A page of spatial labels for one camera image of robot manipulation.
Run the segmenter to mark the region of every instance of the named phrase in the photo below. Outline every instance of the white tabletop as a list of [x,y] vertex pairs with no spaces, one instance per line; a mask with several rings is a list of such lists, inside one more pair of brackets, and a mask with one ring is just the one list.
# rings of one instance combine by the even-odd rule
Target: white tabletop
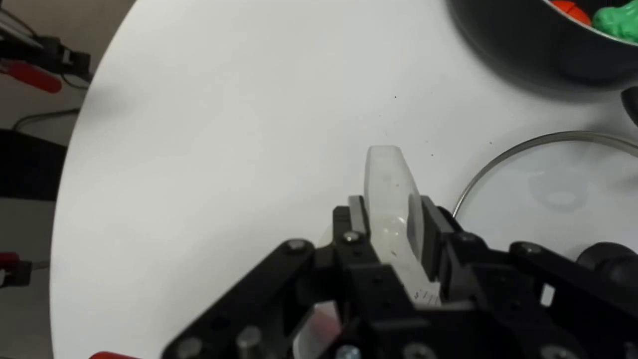
[[444,0],[139,0],[71,137],[51,253],[59,359],[161,347],[285,237],[319,239],[396,143],[420,193],[538,133],[632,133],[618,95],[520,89]]

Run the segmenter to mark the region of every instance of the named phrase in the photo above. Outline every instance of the white round table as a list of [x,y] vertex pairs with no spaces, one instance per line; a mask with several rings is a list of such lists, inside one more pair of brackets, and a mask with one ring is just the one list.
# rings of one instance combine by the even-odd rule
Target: white round table
[[137,0],[63,169],[53,353],[157,357],[275,243],[317,241],[368,145],[452,205],[508,145],[584,127],[632,133],[618,95],[502,79],[444,0]]

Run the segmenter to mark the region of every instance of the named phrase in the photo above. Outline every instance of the green object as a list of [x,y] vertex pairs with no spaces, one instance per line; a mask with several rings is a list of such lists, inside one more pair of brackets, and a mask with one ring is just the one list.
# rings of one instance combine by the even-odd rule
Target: green object
[[638,0],[628,2],[620,8],[600,8],[594,14],[594,28],[614,38],[638,42]]

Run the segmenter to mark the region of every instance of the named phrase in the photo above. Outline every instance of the metal wire ring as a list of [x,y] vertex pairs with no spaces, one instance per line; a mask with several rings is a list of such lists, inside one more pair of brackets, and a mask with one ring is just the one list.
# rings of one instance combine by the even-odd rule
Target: metal wire ring
[[516,153],[522,153],[526,149],[538,147],[538,145],[546,145],[546,143],[556,143],[556,141],[594,141],[594,143],[604,143],[616,149],[622,149],[626,153],[632,153],[638,157],[638,143],[616,137],[616,135],[608,135],[608,133],[598,133],[598,131],[556,131],[556,133],[546,133],[546,135],[538,135],[532,139],[526,139],[506,151],[502,151],[500,155],[496,155],[494,159],[490,159],[470,181],[468,185],[462,189],[462,193],[458,195],[452,215],[456,217],[458,211],[462,209],[466,197],[470,195],[470,191],[474,189],[474,185],[496,165],[500,165],[502,161],[514,157]]

